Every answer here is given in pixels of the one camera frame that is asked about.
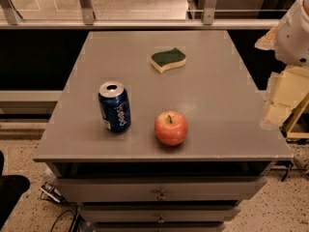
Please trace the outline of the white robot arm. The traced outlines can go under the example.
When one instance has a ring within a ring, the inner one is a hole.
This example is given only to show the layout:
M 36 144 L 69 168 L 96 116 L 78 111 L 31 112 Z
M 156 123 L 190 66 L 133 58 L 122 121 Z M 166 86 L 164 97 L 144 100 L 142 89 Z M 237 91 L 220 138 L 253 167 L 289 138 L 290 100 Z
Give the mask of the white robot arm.
M 309 0 L 296 0 L 279 23 L 255 42 L 261 50 L 273 50 L 286 65 L 272 73 L 260 126 L 264 130 L 281 127 L 309 93 Z

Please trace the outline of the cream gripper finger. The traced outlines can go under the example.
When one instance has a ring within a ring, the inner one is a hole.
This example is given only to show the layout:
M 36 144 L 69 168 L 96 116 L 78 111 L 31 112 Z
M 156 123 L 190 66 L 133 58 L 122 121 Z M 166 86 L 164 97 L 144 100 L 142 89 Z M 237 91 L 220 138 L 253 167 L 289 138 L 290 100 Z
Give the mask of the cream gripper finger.
M 275 38 L 278 26 L 273 26 L 260 39 L 255 42 L 255 47 L 261 50 L 275 50 Z
M 267 84 L 261 128 L 272 131 L 281 127 L 308 94 L 308 67 L 288 65 L 280 74 L 273 73 Z

